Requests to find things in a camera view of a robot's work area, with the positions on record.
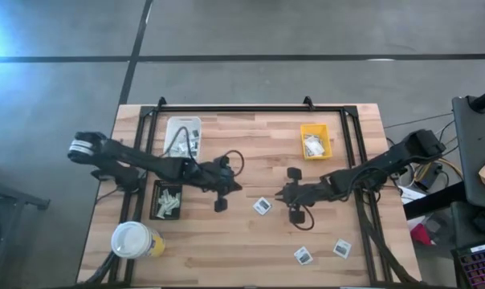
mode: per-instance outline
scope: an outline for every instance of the yellow plastic bin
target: yellow plastic bin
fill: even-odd
[[[330,137],[328,137],[328,126],[326,124],[301,124],[301,145],[304,149],[305,160],[326,160],[332,156],[332,148],[330,147]],[[324,153],[322,156],[309,157],[307,156],[305,148],[305,135],[317,135],[323,141]]]

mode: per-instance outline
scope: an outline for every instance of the white sticker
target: white sticker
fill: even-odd
[[[324,153],[323,146],[314,136],[311,136],[307,140],[305,140],[305,145],[314,156],[322,156]]]
[[[84,140],[74,140],[71,142],[72,145],[80,145],[86,148],[92,148],[92,143],[84,141]]]
[[[294,253],[294,257],[296,258],[296,260],[298,260],[298,262],[300,262],[301,265],[307,265],[314,261],[314,258],[312,257],[312,255],[310,255],[305,246],[302,246],[299,250],[297,250]]]
[[[333,248],[333,253],[338,254],[342,258],[348,258],[349,251],[352,249],[352,244],[343,239],[339,239],[336,246]]]
[[[478,252],[478,251],[481,251],[481,250],[485,250],[485,245],[476,246],[476,247],[471,248],[471,253],[475,253],[475,252]]]
[[[261,197],[254,205],[253,209],[257,211],[257,213],[264,215],[267,213],[268,210],[271,209],[271,203],[267,201],[265,198]]]
[[[81,152],[81,153],[86,153],[88,154],[89,156],[92,156],[93,152],[91,149],[86,149],[85,147],[83,146],[79,146],[79,145],[71,145],[69,147],[69,150],[74,150],[76,152]]]

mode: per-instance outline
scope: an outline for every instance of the small white card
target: small white card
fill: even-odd
[[[264,197],[261,197],[254,205],[253,209],[257,211],[257,213],[264,215],[267,213],[268,210],[271,209],[271,203],[267,201]]]
[[[339,239],[333,248],[333,253],[338,254],[342,258],[348,258],[349,251],[352,249],[352,244],[343,239]]]
[[[302,246],[299,250],[294,253],[294,258],[300,262],[301,265],[307,265],[314,261],[312,255],[308,252],[305,246]]]

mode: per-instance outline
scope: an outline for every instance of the black metal frame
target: black metal frame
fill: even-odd
[[[164,98],[159,100],[159,104],[156,107],[153,106],[142,106],[139,114],[139,122],[137,124],[136,139],[134,143],[134,148],[140,148],[142,133],[145,126],[145,119],[147,116],[151,115],[149,137],[146,145],[146,152],[152,152],[153,137],[155,133],[155,127],[157,124],[157,116],[159,112],[337,112],[340,115],[340,122],[343,129],[344,145],[346,147],[346,152],[348,156],[348,166],[351,168],[356,164],[355,156],[353,154],[352,140],[349,132],[348,126],[348,116],[352,119],[355,128],[355,133],[357,135],[357,147],[361,157],[361,162],[367,161],[367,155],[365,152],[364,137],[362,136],[361,124],[358,116],[358,111],[356,106],[315,106],[312,100],[307,96],[305,97],[304,104],[299,105],[238,105],[238,106],[167,106]],[[144,203],[145,188],[147,179],[141,182],[141,187],[137,192],[137,202],[134,211],[134,221],[141,220],[141,211]],[[123,199],[123,205],[121,207],[120,222],[125,222],[128,217],[128,208],[130,207],[131,196],[125,194]],[[364,200],[362,193],[355,194],[355,202],[357,207],[357,212],[359,212],[359,223],[361,225],[361,216],[365,214]],[[376,198],[374,195],[369,196],[369,206],[372,212],[371,223],[374,225],[375,229],[381,237],[383,237],[383,231],[381,228],[380,214],[378,213],[378,207]],[[369,273],[369,281],[371,284],[378,282],[377,272],[375,268],[375,263],[373,260],[373,249],[371,247],[371,242],[367,233],[362,230],[361,225],[361,235],[362,244],[364,246],[365,260]],[[130,286],[132,282],[132,273],[134,267],[134,260],[128,260],[127,266],[124,273],[124,281],[122,282],[125,286]],[[381,255],[381,267],[384,272],[384,279],[386,283],[393,282],[392,275],[390,272],[389,264],[385,261],[384,257]],[[119,270],[119,259],[117,259],[111,267],[108,281],[110,283],[118,284],[117,272]]]
[[[12,205],[14,208],[6,220],[6,226],[2,229],[3,234],[0,236],[0,267],[5,261],[7,248],[18,228],[21,213],[25,206],[33,205],[38,210],[46,210],[50,204],[49,199],[35,197],[28,193],[0,184],[0,201],[4,200],[8,205]]]
[[[436,210],[448,208],[454,201],[467,203],[466,188],[463,181],[404,204],[403,209],[405,209],[406,219],[410,220]]]

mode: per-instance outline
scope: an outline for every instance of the black stand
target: black stand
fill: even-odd
[[[24,206],[31,204],[39,210],[45,210],[48,208],[49,203],[50,200],[34,197],[28,193],[23,193],[0,184],[0,205],[10,211],[9,216],[2,215],[0,217],[0,220],[4,224],[2,235],[0,235],[0,267],[5,259],[7,245],[15,235]]]
[[[447,208],[454,201],[485,206],[485,185],[477,179],[485,164],[485,134],[483,131],[478,136],[473,134],[485,126],[485,93],[480,97],[468,96],[467,101],[455,98],[453,105],[464,181],[404,205],[407,219]]]

